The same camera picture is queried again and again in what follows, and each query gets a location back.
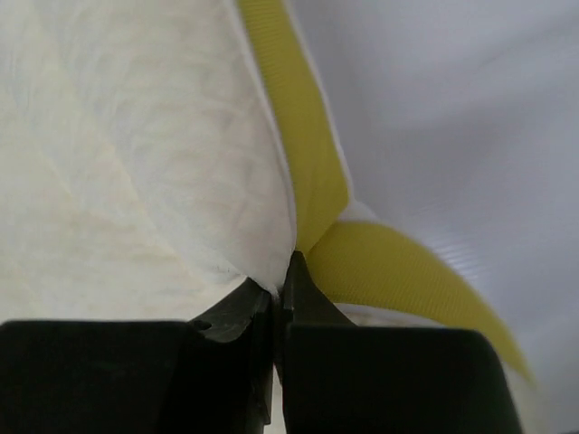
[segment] white fabric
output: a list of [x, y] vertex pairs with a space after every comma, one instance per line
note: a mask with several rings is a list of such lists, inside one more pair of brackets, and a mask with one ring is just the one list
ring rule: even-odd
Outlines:
[[282, 283], [291, 184], [232, 6], [0, 2], [0, 322]]
[[356, 197], [473, 284], [579, 429], [579, 4], [289, 2]]

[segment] white surface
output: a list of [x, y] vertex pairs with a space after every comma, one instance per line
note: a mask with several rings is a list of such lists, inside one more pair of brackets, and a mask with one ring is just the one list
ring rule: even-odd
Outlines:
[[474, 285], [579, 428], [579, 4], [291, 3], [356, 198]]
[[225, 0], [0, 2], [0, 322], [275, 289], [291, 185]]

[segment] black plastic object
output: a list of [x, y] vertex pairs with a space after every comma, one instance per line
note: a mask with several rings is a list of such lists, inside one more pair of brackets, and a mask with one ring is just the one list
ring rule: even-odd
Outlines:
[[270, 295], [246, 280], [191, 321], [0, 327], [0, 433], [262, 433]]
[[282, 321], [289, 434], [521, 433], [500, 361], [476, 332], [355, 327], [300, 255]]

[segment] yellow strap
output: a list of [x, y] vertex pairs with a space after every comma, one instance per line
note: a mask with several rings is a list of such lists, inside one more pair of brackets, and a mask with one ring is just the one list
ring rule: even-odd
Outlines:
[[308, 255], [316, 284], [334, 303], [397, 310], [479, 330], [506, 363], [532, 382], [507, 327], [435, 255], [380, 224], [336, 223]]
[[306, 254], [319, 288], [335, 303], [388, 308], [479, 330], [504, 361], [530, 380], [504, 324], [427, 249], [381, 225], [333, 224], [348, 201], [346, 179], [318, 86], [283, 2], [238, 4], [289, 162], [298, 214], [297, 250]]
[[297, 249], [307, 253], [344, 210], [346, 178], [323, 100], [281, 0], [239, 0], [293, 181]]

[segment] white fuzzy fabric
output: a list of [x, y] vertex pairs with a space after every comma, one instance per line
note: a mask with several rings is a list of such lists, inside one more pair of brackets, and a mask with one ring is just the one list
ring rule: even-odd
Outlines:
[[231, 6], [0, 2], [0, 322], [281, 284], [291, 185]]

